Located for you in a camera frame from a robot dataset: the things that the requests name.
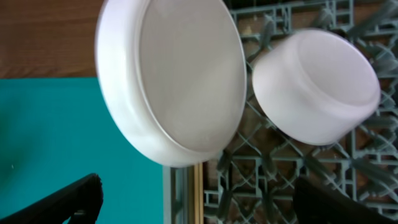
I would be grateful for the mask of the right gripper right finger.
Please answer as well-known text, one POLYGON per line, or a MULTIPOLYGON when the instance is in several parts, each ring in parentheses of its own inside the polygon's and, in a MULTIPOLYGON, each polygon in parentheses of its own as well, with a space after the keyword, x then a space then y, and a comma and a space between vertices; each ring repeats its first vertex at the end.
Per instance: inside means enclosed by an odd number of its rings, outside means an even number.
POLYGON ((300 224, 396 224, 317 181, 299 177, 293 208, 300 224))

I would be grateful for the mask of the white dinner plate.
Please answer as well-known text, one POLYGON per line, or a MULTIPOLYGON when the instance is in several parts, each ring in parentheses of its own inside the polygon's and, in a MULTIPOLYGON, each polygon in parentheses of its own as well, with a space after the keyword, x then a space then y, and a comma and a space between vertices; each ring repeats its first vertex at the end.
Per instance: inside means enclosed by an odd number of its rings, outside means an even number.
POLYGON ((141 154, 186 167, 228 146, 243 116, 247 75, 223 1, 105 1, 95 37, 102 96, 141 154))

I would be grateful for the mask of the wooden chopstick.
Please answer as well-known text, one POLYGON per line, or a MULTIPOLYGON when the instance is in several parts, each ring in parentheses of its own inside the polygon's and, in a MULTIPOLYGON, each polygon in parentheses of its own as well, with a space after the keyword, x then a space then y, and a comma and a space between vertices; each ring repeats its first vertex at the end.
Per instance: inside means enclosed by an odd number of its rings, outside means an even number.
POLYGON ((203 164, 194 166, 194 218, 195 224, 204 224, 203 164))

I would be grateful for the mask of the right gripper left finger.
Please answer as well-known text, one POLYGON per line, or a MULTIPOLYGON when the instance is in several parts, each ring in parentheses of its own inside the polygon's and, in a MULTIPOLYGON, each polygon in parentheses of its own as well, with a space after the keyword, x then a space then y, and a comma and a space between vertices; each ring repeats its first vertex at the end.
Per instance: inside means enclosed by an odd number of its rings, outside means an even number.
POLYGON ((1 223, 96 223, 102 205, 102 182, 92 173, 2 218, 1 223))

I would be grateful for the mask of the white bowl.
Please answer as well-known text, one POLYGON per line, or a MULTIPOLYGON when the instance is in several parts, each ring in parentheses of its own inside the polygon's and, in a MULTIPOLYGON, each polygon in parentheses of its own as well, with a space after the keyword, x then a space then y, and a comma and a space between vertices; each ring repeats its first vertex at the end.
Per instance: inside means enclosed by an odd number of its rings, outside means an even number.
POLYGON ((254 66, 252 86, 277 128, 317 146, 341 139, 381 100, 367 58, 344 38, 320 29, 300 30, 263 55, 254 66))

